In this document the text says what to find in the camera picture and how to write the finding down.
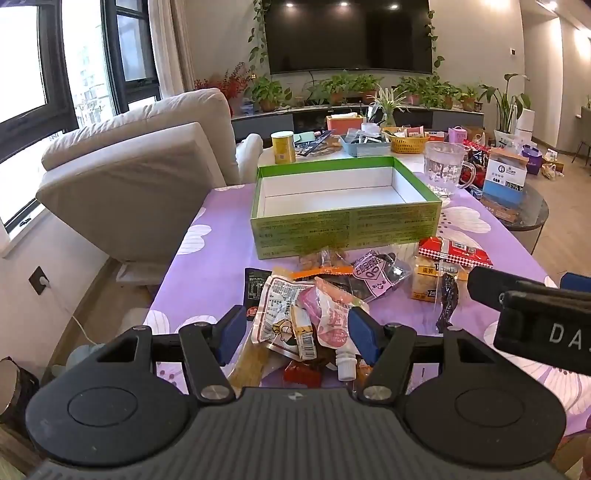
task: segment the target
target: glass pitcher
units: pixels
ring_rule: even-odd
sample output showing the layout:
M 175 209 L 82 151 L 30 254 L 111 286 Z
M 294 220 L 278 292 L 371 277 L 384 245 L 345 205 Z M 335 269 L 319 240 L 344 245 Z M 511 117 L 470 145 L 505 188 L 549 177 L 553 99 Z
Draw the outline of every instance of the glass pitcher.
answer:
M 428 187 L 439 198 L 451 197 L 458 189 L 472 185 L 476 178 L 476 167 L 464 161 L 464 145 L 447 142 L 427 142 L 425 144 L 425 176 Z M 470 169 L 470 180 L 460 185 L 462 167 Z

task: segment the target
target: white sofa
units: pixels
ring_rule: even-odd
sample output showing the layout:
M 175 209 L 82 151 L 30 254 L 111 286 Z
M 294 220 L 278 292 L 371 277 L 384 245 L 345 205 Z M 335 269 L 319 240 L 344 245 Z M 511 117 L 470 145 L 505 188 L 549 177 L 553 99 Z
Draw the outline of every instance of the white sofa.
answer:
M 128 272 L 163 275 L 208 192 L 255 182 L 261 153 L 258 135 L 236 147 L 222 93 L 198 90 L 55 140 L 37 199 Z

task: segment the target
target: purple tablecloth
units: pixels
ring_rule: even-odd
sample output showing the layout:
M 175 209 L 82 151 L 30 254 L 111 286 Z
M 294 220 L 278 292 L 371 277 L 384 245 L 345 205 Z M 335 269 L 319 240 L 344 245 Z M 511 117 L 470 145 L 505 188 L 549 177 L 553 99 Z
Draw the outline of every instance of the purple tablecloth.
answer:
M 189 228 L 146 318 L 154 333 L 171 333 L 199 320 L 217 322 L 233 305 L 242 304 L 244 269 L 271 270 L 279 265 L 294 269 L 296 258 L 261 261 L 256 256 L 250 226 L 254 185 L 212 191 Z M 498 270 L 554 286 L 537 262 L 499 221 L 464 191 L 444 202 L 438 235 L 483 248 Z M 400 289 L 370 304 L 380 323 L 398 322 L 419 334 L 434 333 L 433 304 L 411 300 Z M 467 295 L 452 323 L 492 346 L 498 313 Z M 543 382 L 562 401 L 568 415 L 566 433 L 585 428 L 591 413 L 591 378 L 506 355 L 524 371 Z M 178 365 L 162 364 L 159 376 L 184 389 Z

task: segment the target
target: window frame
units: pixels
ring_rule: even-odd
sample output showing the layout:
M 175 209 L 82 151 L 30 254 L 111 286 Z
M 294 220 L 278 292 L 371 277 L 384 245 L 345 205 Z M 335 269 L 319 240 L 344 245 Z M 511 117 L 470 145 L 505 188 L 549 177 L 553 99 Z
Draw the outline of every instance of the window frame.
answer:
M 46 104 L 0 123 L 0 164 L 20 151 L 58 132 L 78 129 L 66 69 L 61 23 L 61 0 L 5 0 L 0 8 L 37 7 L 37 43 Z M 33 198 L 12 218 L 1 219 L 13 230 L 39 205 Z
M 152 59 L 154 58 L 147 0 L 142 0 L 141 11 L 120 7 L 116 4 L 116 0 L 100 0 L 100 13 L 102 16 L 103 37 L 105 39 L 107 77 L 111 84 L 116 113 L 128 112 L 130 103 L 148 97 L 155 96 L 156 100 L 161 100 L 160 83 L 157 75 L 137 80 L 125 80 L 121 44 L 119 42 L 117 15 L 144 20 L 147 23 L 148 32 L 150 33 L 148 47 L 152 53 Z

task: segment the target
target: red snack box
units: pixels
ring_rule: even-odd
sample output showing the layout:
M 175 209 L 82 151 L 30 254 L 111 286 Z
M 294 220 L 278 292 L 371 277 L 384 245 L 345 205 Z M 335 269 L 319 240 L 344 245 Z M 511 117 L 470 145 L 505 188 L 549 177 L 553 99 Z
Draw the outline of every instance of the red snack box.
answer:
M 467 247 L 451 240 L 432 236 L 418 243 L 418 253 L 435 260 L 445 260 L 462 267 L 492 267 L 492 261 L 484 250 Z

